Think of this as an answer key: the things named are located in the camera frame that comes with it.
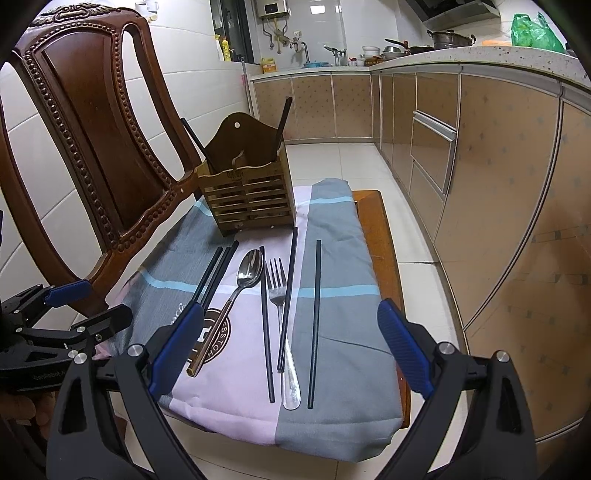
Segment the person's left hand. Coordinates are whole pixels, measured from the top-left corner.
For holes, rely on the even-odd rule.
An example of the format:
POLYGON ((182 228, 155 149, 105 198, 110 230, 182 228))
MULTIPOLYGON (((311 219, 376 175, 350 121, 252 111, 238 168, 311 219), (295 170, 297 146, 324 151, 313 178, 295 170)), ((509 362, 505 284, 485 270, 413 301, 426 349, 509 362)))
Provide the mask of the person's left hand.
POLYGON ((15 421, 34 419, 45 439, 50 436, 55 404, 54 392, 43 394, 38 401, 19 395, 2 394, 0 396, 0 411, 3 419, 15 421))

